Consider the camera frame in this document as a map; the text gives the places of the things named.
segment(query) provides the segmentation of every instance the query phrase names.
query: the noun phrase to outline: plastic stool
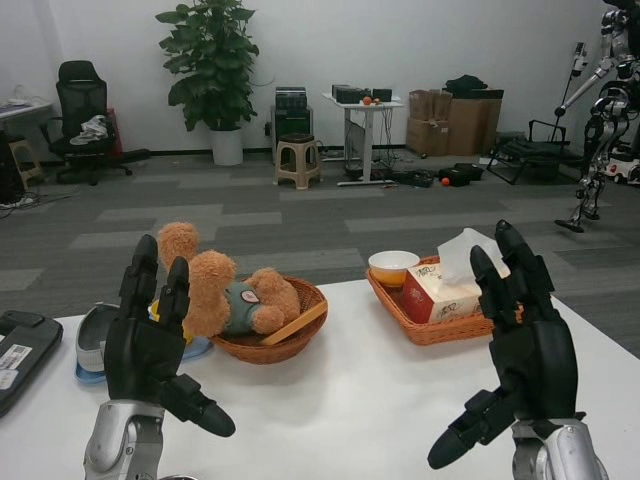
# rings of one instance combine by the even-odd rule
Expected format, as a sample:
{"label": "plastic stool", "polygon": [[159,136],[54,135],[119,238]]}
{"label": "plastic stool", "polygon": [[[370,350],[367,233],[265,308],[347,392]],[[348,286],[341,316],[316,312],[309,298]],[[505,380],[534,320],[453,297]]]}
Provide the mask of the plastic stool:
{"label": "plastic stool", "polygon": [[[27,141],[23,136],[15,136],[10,137],[9,139],[9,148],[11,149],[11,153],[13,154],[13,159],[16,162],[16,166],[18,167],[18,171],[20,172],[20,178],[22,178],[22,185],[24,185],[25,190],[28,188],[27,182],[30,178],[38,178],[44,177],[44,172],[42,171],[42,165],[40,165],[40,160],[38,160],[38,156],[36,152],[31,147],[31,144]],[[33,168],[29,170],[23,170],[20,168],[20,162],[18,161],[18,157],[16,156],[16,152],[24,148],[29,154],[29,158],[33,163]]]}
{"label": "plastic stool", "polygon": [[[293,151],[296,170],[284,170],[282,168],[282,154],[285,149]],[[311,158],[315,165],[307,169],[307,152],[311,150]],[[320,172],[320,152],[318,151],[318,143],[313,135],[306,133],[290,133],[282,135],[278,142],[278,151],[276,153],[276,177],[273,181],[274,185],[278,185],[278,180],[288,178],[296,182],[296,189],[306,190],[309,188],[309,180],[318,177],[322,180]]]}

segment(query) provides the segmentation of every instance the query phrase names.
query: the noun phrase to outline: brown teddy bear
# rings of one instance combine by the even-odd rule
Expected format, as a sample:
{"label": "brown teddy bear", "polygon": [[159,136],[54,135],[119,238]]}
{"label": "brown teddy bear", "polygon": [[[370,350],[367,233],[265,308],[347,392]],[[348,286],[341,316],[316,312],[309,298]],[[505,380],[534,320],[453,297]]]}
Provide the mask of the brown teddy bear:
{"label": "brown teddy bear", "polygon": [[177,256],[189,262],[191,303],[186,330],[197,336],[268,335],[300,316],[296,289],[272,268],[236,282],[236,265],[223,253],[198,254],[200,237],[190,223],[170,223],[158,232],[159,254],[169,270]]}

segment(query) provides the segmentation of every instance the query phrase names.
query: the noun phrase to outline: table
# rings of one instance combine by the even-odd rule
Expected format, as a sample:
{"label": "table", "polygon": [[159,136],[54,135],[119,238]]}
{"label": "table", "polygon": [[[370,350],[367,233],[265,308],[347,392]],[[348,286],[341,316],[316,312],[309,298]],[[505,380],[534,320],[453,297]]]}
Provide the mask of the table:
{"label": "table", "polygon": [[0,108],[0,126],[2,125],[2,123],[8,120],[15,120],[16,118],[23,115],[29,115],[32,113],[48,110],[52,105],[53,104],[50,102],[45,102],[32,106],[8,107],[7,109]]}
{"label": "table", "polygon": [[[309,347],[272,366],[215,350],[181,367],[237,425],[214,437],[167,414],[160,475],[200,480],[512,480],[511,436],[476,446],[431,471],[427,453],[463,404],[498,378],[489,337],[430,347],[411,344],[368,283],[320,287],[329,318]],[[638,478],[640,361],[560,302],[580,366],[578,408],[611,479]],[[106,385],[79,385],[74,336],[80,317],[62,319],[63,343],[26,396],[0,419],[2,478],[84,478],[82,458]]]}
{"label": "table", "polygon": [[362,103],[357,104],[342,104],[338,103],[335,98],[330,93],[323,93],[322,96],[329,100],[334,105],[342,108],[344,110],[344,154],[345,160],[349,157],[348,152],[348,138],[350,131],[353,127],[351,122],[351,112],[359,111],[364,112],[365,114],[365,126],[364,126],[364,146],[362,152],[362,180],[357,180],[354,182],[340,182],[338,183],[339,187],[348,187],[353,185],[382,185],[386,183],[393,183],[391,180],[372,180],[371,179],[371,167],[373,164],[373,116],[376,112],[382,112],[385,110],[390,110],[394,108],[401,108],[404,105],[400,103],[399,97],[393,97],[391,102],[384,102],[380,105],[364,105]]}

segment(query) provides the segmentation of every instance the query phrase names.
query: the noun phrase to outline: humanoid robot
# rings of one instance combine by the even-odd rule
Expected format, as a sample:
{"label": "humanoid robot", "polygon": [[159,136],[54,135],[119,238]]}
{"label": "humanoid robot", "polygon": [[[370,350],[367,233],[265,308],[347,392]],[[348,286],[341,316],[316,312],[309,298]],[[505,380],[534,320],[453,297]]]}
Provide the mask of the humanoid robot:
{"label": "humanoid robot", "polygon": [[576,197],[578,206],[569,220],[556,224],[583,233],[582,218],[599,220],[598,200],[605,187],[605,171],[612,155],[629,160],[640,156],[640,129],[631,146],[620,142],[629,129],[629,114],[640,111],[640,7],[634,0],[605,0],[616,7],[602,17],[602,59],[595,73],[556,109],[563,116],[567,109],[614,68],[617,80],[607,82],[591,109],[585,127],[584,163]]}

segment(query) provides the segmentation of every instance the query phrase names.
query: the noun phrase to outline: stacked cardboard boxes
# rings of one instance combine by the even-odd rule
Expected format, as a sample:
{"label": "stacked cardboard boxes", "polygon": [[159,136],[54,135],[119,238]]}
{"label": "stacked cardboard boxes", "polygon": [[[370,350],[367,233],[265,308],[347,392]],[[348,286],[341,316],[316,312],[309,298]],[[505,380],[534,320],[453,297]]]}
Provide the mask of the stacked cardboard boxes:
{"label": "stacked cardboard boxes", "polygon": [[416,90],[409,94],[409,149],[420,155],[447,155],[451,98],[451,93],[440,90]]}
{"label": "stacked cardboard boxes", "polygon": [[449,155],[489,153],[496,139],[503,90],[456,92],[449,112]]}

